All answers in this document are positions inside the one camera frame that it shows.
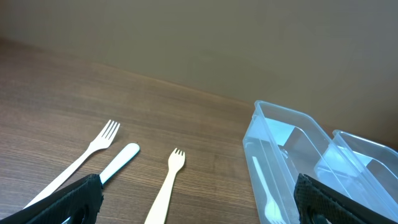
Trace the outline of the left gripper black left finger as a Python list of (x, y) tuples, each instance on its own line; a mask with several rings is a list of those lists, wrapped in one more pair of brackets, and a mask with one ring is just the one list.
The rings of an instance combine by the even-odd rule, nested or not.
[(1, 220), (1, 224), (71, 223), (95, 224), (103, 203), (103, 184), (89, 174), (39, 202)]

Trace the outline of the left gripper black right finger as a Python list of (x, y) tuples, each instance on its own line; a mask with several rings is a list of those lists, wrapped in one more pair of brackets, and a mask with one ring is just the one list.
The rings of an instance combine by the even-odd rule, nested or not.
[(397, 224), (302, 173), (295, 184), (294, 200), (301, 224)]

